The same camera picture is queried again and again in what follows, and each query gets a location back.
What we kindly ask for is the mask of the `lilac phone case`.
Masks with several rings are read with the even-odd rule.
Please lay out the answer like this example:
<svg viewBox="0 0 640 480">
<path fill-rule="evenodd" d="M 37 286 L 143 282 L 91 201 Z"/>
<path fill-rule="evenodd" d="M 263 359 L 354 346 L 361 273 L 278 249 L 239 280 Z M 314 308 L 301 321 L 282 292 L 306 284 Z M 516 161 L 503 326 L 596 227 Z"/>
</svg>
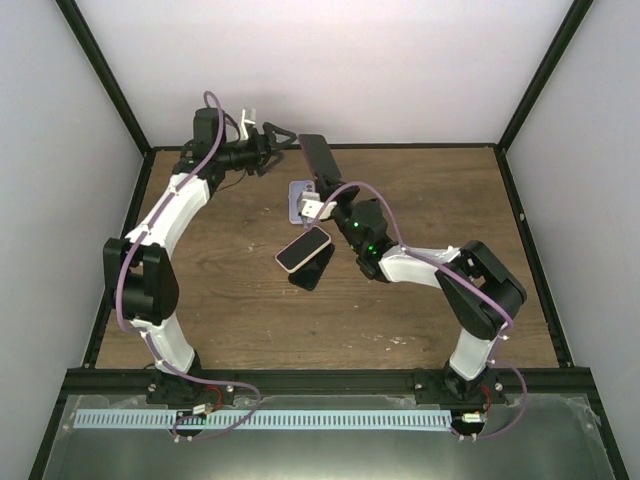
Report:
<svg viewBox="0 0 640 480">
<path fill-rule="evenodd" d="M 292 181 L 288 187 L 288 220 L 292 225 L 302 225 L 298 211 L 298 200 L 304 192 L 314 192 L 314 183 L 310 180 Z"/>
</svg>

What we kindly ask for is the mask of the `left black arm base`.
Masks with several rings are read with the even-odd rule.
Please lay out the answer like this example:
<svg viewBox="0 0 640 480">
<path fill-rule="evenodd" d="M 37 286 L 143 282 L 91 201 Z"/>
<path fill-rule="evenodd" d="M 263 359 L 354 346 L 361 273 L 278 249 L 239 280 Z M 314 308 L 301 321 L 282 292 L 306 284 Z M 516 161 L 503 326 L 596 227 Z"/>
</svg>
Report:
<svg viewBox="0 0 640 480">
<path fill-rule="evenodd" d="M 235 390 L 233 387 L 191 382 L 182 377 L 164 373 L 156 369 L 153 363 L 145 365 L 143 369 L 151 372 L 147 392 L 149 404 L 188 407 L 202 403 L 213 403 L 219 407 L 230 405 L 234 400 Z"/>
</svg>

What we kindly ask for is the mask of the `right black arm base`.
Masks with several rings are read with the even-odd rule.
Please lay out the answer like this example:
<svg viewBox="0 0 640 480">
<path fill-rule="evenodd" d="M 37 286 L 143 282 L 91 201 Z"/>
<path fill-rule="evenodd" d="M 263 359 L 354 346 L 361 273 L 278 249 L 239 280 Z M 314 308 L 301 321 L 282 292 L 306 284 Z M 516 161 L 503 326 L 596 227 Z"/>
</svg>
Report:
<svg viewBox="0 0 640 480">
<path fill-rule="evenodd" d="M 496 371 L 485 367 L 472 380 L 464 380 L 446 362 L 441 369 L 418 369 L 413 374 L 415 400 L 419 404 L 437 404 L 443 408 L 480 407 L 487 401 L 483 389 L 494 391 L 500 379 Z"/>
</svg>

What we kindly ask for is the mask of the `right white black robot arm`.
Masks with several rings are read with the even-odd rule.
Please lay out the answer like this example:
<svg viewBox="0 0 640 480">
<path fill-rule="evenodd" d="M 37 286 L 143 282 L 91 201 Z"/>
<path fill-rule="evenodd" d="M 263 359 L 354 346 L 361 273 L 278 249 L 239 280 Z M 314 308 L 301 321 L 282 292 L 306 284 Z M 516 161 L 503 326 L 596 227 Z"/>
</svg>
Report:
<svg viewBox="0 0 640 480">
<path fill-rule="evenodd" d="M 458 403 L 471 400 L 480 390 L 495 345 L 506 339 L 527 300 L 521 282 L 477 240 L 445 249 L 408 246 L 386 200 L 363 182 L 316 174 L 314 192 L 320 206 L 309 220 L 333 220 L 368 279 L 442 291 L 461 326 L 443 368 L 445 393 Z"/>
</svg>

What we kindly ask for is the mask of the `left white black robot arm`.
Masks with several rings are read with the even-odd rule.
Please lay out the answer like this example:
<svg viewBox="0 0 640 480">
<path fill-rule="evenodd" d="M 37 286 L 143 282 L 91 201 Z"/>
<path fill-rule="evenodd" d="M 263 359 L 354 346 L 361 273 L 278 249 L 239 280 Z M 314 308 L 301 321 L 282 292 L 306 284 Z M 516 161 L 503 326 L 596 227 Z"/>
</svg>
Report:
<svg viewBox="0 0 640 480">
<path fill-rule="evenodd" d="M 142 338 L 157 369 L 172 374 L 168 388 L 181 403 L 196 402 L 205 381 L 192 371 L 198 356 L 177 319 L 173 251 L 228 172 L 263 172 L 296 138 L 270 122 L 256 127 L 248 113 L 235 121 L 219 108 L 198 109 L 192 137 L 182 146 L 156 204 L 129 233 L 103 247 L 105 289 L 117 322 L 124 332 Z"/>
</svg>

